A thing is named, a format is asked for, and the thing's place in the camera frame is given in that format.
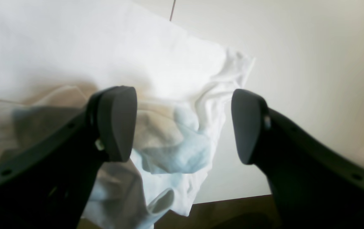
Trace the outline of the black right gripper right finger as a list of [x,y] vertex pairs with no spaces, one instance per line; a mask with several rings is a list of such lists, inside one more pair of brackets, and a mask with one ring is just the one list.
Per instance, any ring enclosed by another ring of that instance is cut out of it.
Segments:
[[263,97],[234,90],[237,154],[265,174],[285,229],[364,229],[364,169],[337,155]]

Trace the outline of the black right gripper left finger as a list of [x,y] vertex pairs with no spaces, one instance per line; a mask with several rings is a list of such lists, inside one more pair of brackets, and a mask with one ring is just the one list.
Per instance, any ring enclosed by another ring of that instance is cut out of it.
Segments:
[[0,163],[0,229],[75,229],[105,162],[127,162],[137,113],[134,87],[95,93],[46,139]]

